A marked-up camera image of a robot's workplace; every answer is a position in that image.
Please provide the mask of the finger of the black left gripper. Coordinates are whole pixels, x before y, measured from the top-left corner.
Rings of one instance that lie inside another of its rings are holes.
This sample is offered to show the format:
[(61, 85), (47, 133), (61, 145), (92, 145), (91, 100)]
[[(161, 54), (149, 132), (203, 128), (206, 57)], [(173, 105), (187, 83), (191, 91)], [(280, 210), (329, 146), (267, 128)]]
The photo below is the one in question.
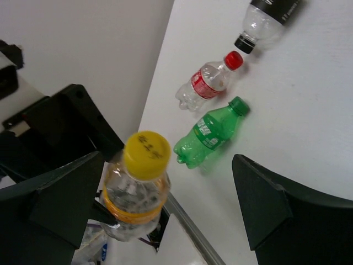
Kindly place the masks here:
[(117, 219), (115, 216), (105, 206), (96, 200), (92, 205), (92, 219), (107, 225), (117, 224)]

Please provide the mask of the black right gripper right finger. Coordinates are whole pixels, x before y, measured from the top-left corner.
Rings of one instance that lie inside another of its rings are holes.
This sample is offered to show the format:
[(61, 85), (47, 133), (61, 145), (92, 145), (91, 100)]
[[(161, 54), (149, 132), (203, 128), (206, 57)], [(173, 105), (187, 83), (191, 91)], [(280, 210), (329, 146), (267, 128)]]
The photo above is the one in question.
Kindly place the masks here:
[(232, 172), (259, 264), (352, 264), (352, 201), (235, 155)]

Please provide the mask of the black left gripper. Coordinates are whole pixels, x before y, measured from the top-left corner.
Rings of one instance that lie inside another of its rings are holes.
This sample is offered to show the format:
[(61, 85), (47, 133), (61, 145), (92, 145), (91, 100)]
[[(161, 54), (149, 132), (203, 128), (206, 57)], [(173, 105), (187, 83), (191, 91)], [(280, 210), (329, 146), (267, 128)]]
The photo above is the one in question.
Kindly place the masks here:
[(85, 87), (51, 97), (18, 74), (22, 49), (1, 40), (1, 188), (99, 151), (109, 162), (124, 147)]

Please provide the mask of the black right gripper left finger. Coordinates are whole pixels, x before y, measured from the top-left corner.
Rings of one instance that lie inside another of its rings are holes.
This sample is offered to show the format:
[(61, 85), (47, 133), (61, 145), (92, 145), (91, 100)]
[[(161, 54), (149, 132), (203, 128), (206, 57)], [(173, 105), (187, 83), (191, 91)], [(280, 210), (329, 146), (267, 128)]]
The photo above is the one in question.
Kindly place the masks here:
[(104, 159), (92, 152), (1, 189), (1, 264), (70, 264), (82, 242)]

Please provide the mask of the yellow cap clear bottle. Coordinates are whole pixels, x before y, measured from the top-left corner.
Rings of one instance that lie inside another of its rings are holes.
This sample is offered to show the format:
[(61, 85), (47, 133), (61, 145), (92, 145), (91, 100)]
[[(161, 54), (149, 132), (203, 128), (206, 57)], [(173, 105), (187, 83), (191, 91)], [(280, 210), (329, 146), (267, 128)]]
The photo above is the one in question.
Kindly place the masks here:
[(153, 131), (131, 135), (117, 162), (108, 167), (100, 202), (116, 224), (102, 224), (106, 234), (129, 242), (156, 229), (170, 192), (168, 141)]

